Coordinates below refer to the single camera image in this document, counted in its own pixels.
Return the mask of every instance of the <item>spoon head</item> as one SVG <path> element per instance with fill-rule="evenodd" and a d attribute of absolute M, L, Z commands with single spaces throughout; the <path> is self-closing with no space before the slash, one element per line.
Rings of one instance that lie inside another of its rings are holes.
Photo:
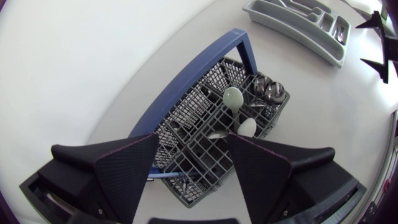
<path fill-rule="evenodd" d="M 272 83 L 272 80 L 269 77 L 262 74 L 259 75 L 254 81 L 254 94 L 260 98 L 264 97 L 266 88 L 270 83 Z"/>
<path fill-rule="evenodd" d="M 232 112 L 237 112 L 243 105 L 243 95 L 241 91 L 235 87 L 227 88 L 223 95 L 223 103 Z"/>
<path fill-rule="evenodd" d="M 263 107 L 263 106 L 267 106 L 267 103 L 262 100 L 253 100 L 252 102 L 250 102 L 248 104 L 248 106 L 253 107 L 253 108 Z"/>
<path fill-rule="evenodd" d="M 228 136 L 228 131 L 226 130 L 218 130 L 215 132 L 210 133 L 207 138 L 208 139 L 219 139 L 219 138 L 225 138 L 226 136 Z"/>
<path fill-rule="evenodd" d="M 266 90 L 264 99 L 270 103 L 281 104 L 286 98 L 284 86 L 279 82 L 272 82 Z"/>
<path fill-rule="evenodd" d="M 256 120 L 253 118 L 248 118 L 240 125 L 238 128 L 238 135 L 246 136 L 246 137 L 253 137 L 254 133 L 256 133 L 257 124 Z"/>

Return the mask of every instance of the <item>utensil organizer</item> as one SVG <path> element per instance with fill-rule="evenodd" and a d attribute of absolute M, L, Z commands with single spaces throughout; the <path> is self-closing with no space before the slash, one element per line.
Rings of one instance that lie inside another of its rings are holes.
<path fill-rule="evenodd" d="M 326 61 L 343 66 L 350 24 L 314 0 L 256 0 L 243 6 L 250 19 L 308 47 Z"/>
<path fill-rule="evenodd" d="M 224 57 L 238 48 L 242 63 Z M 233 170 L 227 142 L 207 139 L 216 130 L 233 130 L 232 113 L 223 104 L 228 87 L 239 88 L 244 104 L 239 110 L 239 123 L 254 118 L 255 138 L 265 137 L 280 115 L 286 99 L 280 105 L 251 108 L 248 103 L 258 100 L 253 94 L 257 72 L 248 35 L 233 29 L 207 47 L 193 59 L 151 104 L 132 130 L 130 137 L 158 132 L 160 145 L 154 165 L 162 172 L 183 172 L 187 187 L 182 189 L 182 177 L 164 178 L 164 184 L 188 208 L 223 184 Z"/>

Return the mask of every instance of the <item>basket handle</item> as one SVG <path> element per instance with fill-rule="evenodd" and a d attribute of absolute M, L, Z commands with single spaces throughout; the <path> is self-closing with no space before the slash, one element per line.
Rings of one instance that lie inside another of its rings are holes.
<path fill-rule="evenodd" d="M 248 34 L 240 29 L 232 29 L 196 56 L 167 85 L 142 115 L 129 137 L 152 133 L 183 94 L 234 47 L 238 49 L 246 71 L 256 74 L 257 67 Z"/>

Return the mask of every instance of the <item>gray cutlery tray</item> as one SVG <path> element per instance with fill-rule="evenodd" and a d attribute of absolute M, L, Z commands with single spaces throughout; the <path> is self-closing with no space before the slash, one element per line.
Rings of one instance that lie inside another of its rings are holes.
<path fill-rule="evenodd" d="M 350 24 L 329 7 L 310 0 L 256 0 L 243 10 L 250 19 L 296 40 L 341 68 Z M 341 42 L 337 36 L 342 32 Z"/>

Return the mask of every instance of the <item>wire basket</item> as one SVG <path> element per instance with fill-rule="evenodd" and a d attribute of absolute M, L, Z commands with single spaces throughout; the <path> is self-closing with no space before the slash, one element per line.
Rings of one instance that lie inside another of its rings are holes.
<path fill-rule="evenodd" d="M 289 94 L 280 105 L 252 108 L 248 103 L 259 100 L 253 94 L 255 75 L 243 64 L 223 57 L 173 105 L 154 131 L 160 146 L 154 165 L 162 172 L 184 172 L 183 177 L 163 179 L 164 184 L 188 208 L 223 184 L 233 170 L 233 162 L 224 139 L 207 139 L 216 130 L 233 130 L 232 112 L 223 104 L 226 88 L 241 90 L 244 104 L 239 110 L 239 123 L 254 118 L 257 123 L 255 138 L 263 138 L 275 126 Z"/>

